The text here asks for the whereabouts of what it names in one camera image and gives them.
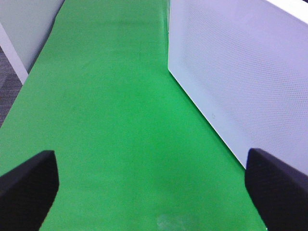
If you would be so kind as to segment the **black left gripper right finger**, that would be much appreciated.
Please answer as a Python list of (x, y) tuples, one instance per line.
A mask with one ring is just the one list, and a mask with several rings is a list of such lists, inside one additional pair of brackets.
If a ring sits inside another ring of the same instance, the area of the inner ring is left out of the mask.
[(269, 231), (308, 229), (308, 177), (259, 148), (248, 151), (248, 194)]

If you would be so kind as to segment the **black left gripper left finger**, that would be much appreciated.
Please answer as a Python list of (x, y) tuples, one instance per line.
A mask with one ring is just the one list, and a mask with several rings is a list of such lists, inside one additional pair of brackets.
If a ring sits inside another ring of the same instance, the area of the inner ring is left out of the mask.
[(0, 229), (38, 231), (59, 190), (55, 152), (42, 151), (0, 178)]

